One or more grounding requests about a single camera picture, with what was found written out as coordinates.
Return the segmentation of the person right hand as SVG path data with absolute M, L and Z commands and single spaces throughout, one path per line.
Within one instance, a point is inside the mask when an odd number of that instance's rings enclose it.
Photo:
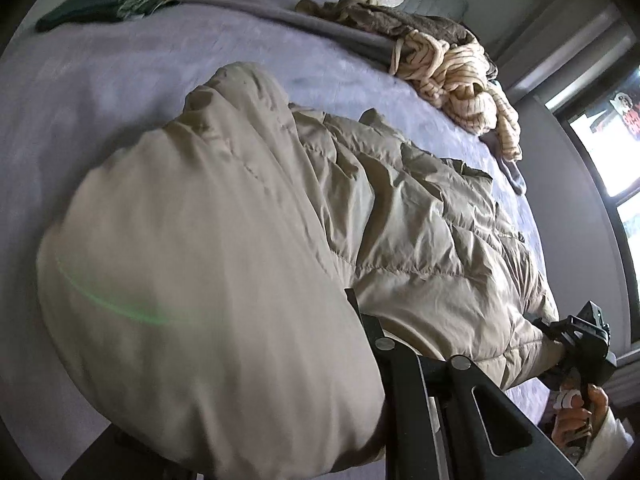
M 608 414 L 608 395 L 601 387 L 589 385 L 587 400 L 574 390 L 574 385 L 562 385 L 559 392 L 561 407 L 556 411 L 551 435 L 551 440 L 563 452 L 579 438 L 594 438 Z

